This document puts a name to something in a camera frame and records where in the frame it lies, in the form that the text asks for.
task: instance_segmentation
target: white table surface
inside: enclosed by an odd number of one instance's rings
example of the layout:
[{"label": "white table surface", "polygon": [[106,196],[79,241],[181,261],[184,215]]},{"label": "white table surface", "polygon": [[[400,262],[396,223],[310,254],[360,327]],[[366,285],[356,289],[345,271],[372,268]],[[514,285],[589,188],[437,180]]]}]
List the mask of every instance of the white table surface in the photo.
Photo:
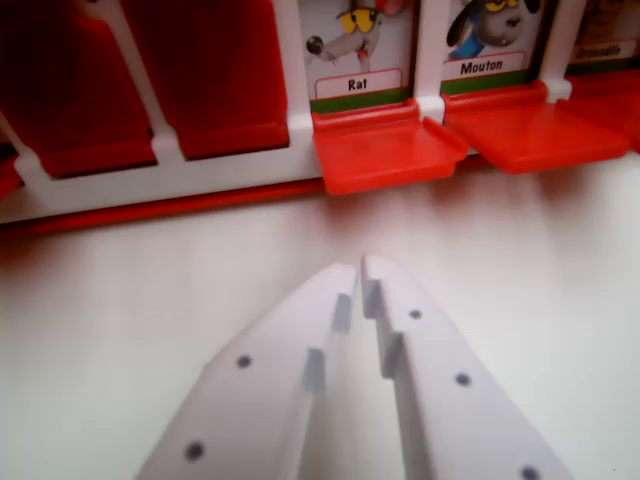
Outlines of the white table surface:
[{"label": "white table surface", "polygon": [[[577,480],[640,478],[636,156],[0,246],[0,478],[132,478],[225,342],[363,252],[430,289]],[[307,477],[402,478],[392,385],[359,305],[336,354]]]}]

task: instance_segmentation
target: hole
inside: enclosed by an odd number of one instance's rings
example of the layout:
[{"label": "hole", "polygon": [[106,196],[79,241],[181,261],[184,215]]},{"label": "hole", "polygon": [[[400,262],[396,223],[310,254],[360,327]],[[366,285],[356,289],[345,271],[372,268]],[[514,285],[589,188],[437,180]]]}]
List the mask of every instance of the hole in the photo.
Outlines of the hole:
[{"label": "hole", "polygon": [[540,480],[540,474],[533,467],[524,467],[522,469],[522,478],[524,480]]},{"label": "hole", "polygon": [[458,375],[456,375],[456,382],[458,382],[458,384],[462,385],[463,387],[466,387],[471,383],[471,377],[466,373],[459,373]]},{"label": "hole", "polygon": [[242,355],[238,357],[238,360],[236,360],[236,363],[240,368],[247,368],[249,365],[251,365],[252,361],[253,360],[251,360],[251,357],[249,355]]},{"label": "hole", "polygon": [[204,445],[200,442],[191,442],[184,451],[184,456],[189,462],[195,462],[204,455]]}]

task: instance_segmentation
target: white plastic divider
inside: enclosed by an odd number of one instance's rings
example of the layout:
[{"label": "white plastic divider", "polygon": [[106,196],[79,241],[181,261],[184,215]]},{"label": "white plastic divider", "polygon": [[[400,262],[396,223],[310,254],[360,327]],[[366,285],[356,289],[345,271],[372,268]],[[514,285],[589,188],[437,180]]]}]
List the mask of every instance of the white plastic divider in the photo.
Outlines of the white plastic divider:
[{"label": "white plastic divider", "polygon": [[547,86],[549,103],[560,99],[568,100],[571,96],[571,83],[564,75],[586,4],[586,0],[560,0],[558,4],[539,75]]},{"label": "white plastic divider", "polygon": [[0,202],[0,224],[154,200],[291,182],[322,176],[313,146],[313,122],[306,90],[297,0],[274,0],[278,40],[288,99],[289,146],[187,162],[153,92],[118,0],[87,4],[114,33],[149,115],[158,165],[51,178],[38,156],[6,131],[19,152],[15,168],[25,186]]},{"label": "white plastic divider", "polygon": [[334,333],[348,333],[356,269],[334,264],[235,337],[200,378],[139,480],[294,480]]},{"label": "white plastic divider", "polygon": [[393,379],[408,480],[571,480],[455,324],[401,268],[362,260],[364,314]]},{"label": "white plastic divider", "polygon": [[423,0],[416,49],[414,93],[423,117],[442,123],[444,100],[440,96],[449,28],[450,0]]},{"label": "white plastic divider", "polygon": [[160,102],[151,85],[151,80],[144,67],[144,62],[133,38],[133,33],[127,24],[119,0],[100,0],[95,3],[83,2],[82,8],[88,16],[94,16],[104,21],[118,44],[120,53],[129,69],[140,100],[144,106],[153,130],[151,148],[160,165],[177,165],[185,161],[180,150],[178,137],[167,123],[162,113]]}]

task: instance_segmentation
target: character illustration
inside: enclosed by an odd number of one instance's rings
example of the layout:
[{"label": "character illustration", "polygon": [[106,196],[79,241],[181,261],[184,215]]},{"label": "character illustration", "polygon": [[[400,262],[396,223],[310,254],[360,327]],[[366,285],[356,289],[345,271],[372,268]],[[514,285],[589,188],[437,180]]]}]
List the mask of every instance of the character illustration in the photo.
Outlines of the character illustration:
[{"label": "character illustration", "polygon": [[[537,13],[540,0],[524,0],[530,13]],[[471,0],[451,24],[447,45],[460,42],[471,22],[471,33],[449,58],[457,60],[478,56],[486,46],[506,47],[515,42],[524,30],[521,0]]]},{"label": "character illustration", "polygon": [[371,55],[380,40],[382,16],[396,15],[402,10],[405,0],[342,0],[342,9],[336,17],[342,23],[344,33],[327,42],[313,35],[307,39],[307,50],[326,62],[355,53],[360,63],[360,72],[371,69]]}]

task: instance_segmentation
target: red plastic tray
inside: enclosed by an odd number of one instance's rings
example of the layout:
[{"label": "red plastic tray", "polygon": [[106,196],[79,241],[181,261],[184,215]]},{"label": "red plastic tray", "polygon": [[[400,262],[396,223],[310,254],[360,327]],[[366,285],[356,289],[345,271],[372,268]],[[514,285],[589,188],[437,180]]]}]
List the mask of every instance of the red plastic tray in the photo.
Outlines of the red plastic tray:
[{"label": "red plastic tray", "polygon": [[489,162],[526,173],[617,158],[630,148],[621,133],[546,102],[541,82],[445,96],[445,125]]},{"label": "red plastic tray", "polygon": [[565,107],[572,113],[625,134],[640,152],[640,71],[569,79],[573,91]]},{"label": "red plastic tray", "polygon": [[333,195],[453,175],[468,145],[431,119],[415,101],[314,114],[316,152]]}]

